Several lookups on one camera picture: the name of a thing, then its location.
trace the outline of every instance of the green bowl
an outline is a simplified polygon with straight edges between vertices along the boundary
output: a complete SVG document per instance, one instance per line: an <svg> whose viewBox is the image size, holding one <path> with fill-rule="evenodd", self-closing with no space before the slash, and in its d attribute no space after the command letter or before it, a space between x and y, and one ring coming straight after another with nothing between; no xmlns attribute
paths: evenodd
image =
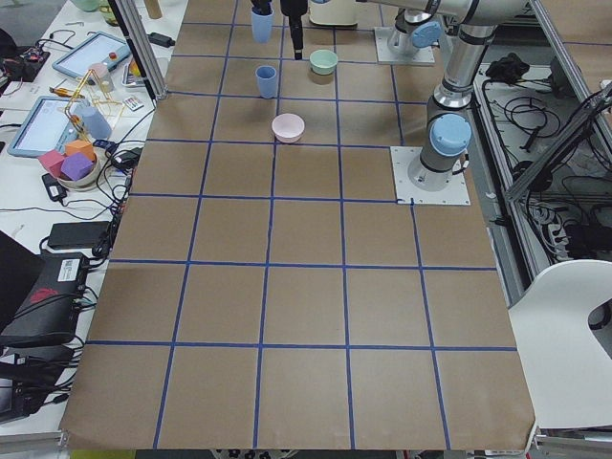
<svg viewBox="0 0 612 459"><path fill-rule="evenodd" d="M336 70L338 56L333 51L316 50L310 54L310 67L319 75L330 75Z"/></svg>

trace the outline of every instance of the white table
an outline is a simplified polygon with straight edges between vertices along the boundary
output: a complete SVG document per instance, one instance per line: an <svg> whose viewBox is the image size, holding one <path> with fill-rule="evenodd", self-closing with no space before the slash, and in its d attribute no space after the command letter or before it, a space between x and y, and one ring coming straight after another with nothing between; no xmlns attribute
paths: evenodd
<svg viewBox="0 0 612 459"><path fill-rule="evenodd" d="M146 14L146 9L142 0L135 0L139 11L142 12L142 21L148 32L163 33L173 38L176 38L180 28L183 15L185 13L187 0L160 0L160 4L164 13L163 18L151 20ZM67 22L83 21L84 26L65 26ZM87 32L104 31L120 36L120 29L108 26L97 12L83 12L78 10L71 2L67 2L59 15L55 18L47 32L43 37L48 37L49 33L57 29L72 29L76 32L76 36L69 41L70 45L77 45L87 36ZM156 57L164 57L170 59L173 48L162 48L152 45ZM28 115L34 102L39 96L48 95L49 86L61 85L68 89L77 87L77 82L71 79L65 79L65 76L51 66L51 62L57 60L65 51L60 50L56 45L46 46L46 50L52 53L52 57L47 62L40 72L34 83L24 83L22 88L13 96L0 98L0 110L5 110L0 117L0 124L6 123L21 123ZM114 99L122 99L129 95L136 95L145 102L145 107L137 112L124 110L123 116L118 120L114 127L111 141L119 141L129 129L131 129L151 108L152 102L148 98L148 94L144 88L138 90L126 90L121 87L122 65L114 72L113 80L115 87L118 90L114 91ZM146 139L152 115L149 115L143 122L134 129L129 135L128 140ZM0 141L6 142L7 145L15 135L16 128L0 129ZM137 143L129 143L126 147L139 146ZM40 165L38 160L29 158L16 158L7 153L5 147L0 154L0 208L28 208L40 207L45 209L66 209L60 203L53 203L49 200L47 193L42 185L40 177L45 173L45 170ZM119 173L111 174L111 183L117 185L122 183L125 178ZM99 190L94 189L86 192L75 192L69 190L68 198L65 202L70 202L76 199L95 199L105 204L111 204L109 199L105 197ZM89 218L102 210L102 207L94 203L86 203L75 205L69 209L72 213ZM108 220L110 213L106 211L100 215L97 220ZM10 235L20 244L30 249L34 253L38 253L38 244L41 239L49 235L51 226L57 222L73 222L78 221L65 213L50 213L39 210L0 212L0 230ZM96 272L90 273L87 278L87 285L92 287L94 291L99 292L99 289L104 278L104 267ZM87 336L89 325L93 317L93 311L84 312L80 315L76 334L82 338ZM5 436L18 436L23 434L33 433L49 433L57 432L59 421L63 415L66 404L50 404L44 406L37 413L23 420L17 420L10 423L0 425L0 439ZM14 458L33 458L59 457L58 451L54 452L28 452L24 454L2 455L2 457Z"/></svg>
<svg viewBox="0 0 612 459"><path fill-rule="evenodd" d="M187 0L160 0L160 5L164 14L160 19L150 19L148 17L143 0L134 0L134 2L141 14L144 28L148 33L162 33L176 39L183 15L185 14ZM79 21L83 22L84 25L66 25L67 23ZM87 33L89 32L105 32L121 38L123 37L120 28L106 24L101 13L98 11L81 11L71 2L67 2L66 5L64 5L42 38L49 38L50 33L60 29L74 31L76 33L76 35L70 38L66 43L73 47L82 43L88 37ZM63 42L68 36L70 36L70 33L60 32L55 35L54 39ZM164 69L164 62L170 59L174 48L164 48L158 45L151 46L155 56L161 61L162 69ZM50 87L64 87L71 90L77 87L77 81L75 79L61 74L52 67L52 64L68 53L69 50L54 43L44 43L44 50L50 52L51 55L48 61L45 62L35 81L32 83L21 83L21 87L14 94L11 94L11 92L18 88L20 83L17 81L12 82L5 90L5 94L9 95L0 97L0 110L13 109L29 111L38 97L48 96L50 94ZM112 96L115 100L123 100L128 96L136 96L142 100L142 102L145 103L143 109L138 112L130 112L129 110L125 110L124 112L126 117L138 118L141 112L152 107L152 103L145 88L127 89L121 85L123 67L128 61L129 57L120 63L118 68L111 74L115 85L115 91L113 91Z"/></svg>

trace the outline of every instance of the sticker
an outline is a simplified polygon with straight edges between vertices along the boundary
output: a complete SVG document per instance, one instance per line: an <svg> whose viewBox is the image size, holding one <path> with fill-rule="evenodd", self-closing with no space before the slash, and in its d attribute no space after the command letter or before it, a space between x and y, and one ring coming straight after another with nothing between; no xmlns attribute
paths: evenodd
<svg viewBox="0 0 612 459"><path fill-rule="evenodd" d="M77 280L78 258L64 260L61 262L57 282L72 282Z"/></svg>

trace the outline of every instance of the power bank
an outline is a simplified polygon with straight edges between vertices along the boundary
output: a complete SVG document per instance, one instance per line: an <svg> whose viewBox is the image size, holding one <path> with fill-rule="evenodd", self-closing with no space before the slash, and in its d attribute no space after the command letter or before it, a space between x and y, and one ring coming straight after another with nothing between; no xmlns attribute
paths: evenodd
<svg viewBox="0 0 612 459"><path fill-rule="evenodd" d="M110 222L55 223L47 246L51 249L92 249Z"/></svg>

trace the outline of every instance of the purple cube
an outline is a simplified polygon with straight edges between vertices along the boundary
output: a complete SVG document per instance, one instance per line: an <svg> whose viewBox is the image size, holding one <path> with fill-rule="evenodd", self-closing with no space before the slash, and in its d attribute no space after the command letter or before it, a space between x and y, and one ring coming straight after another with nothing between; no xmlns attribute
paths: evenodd
<svg viewBox="0 0 612 459"><path fill-rule="evenodd" d="M76 153L64 160L61 172L72 181L80 180L92 171L94 163L82 153Z"/></svg>

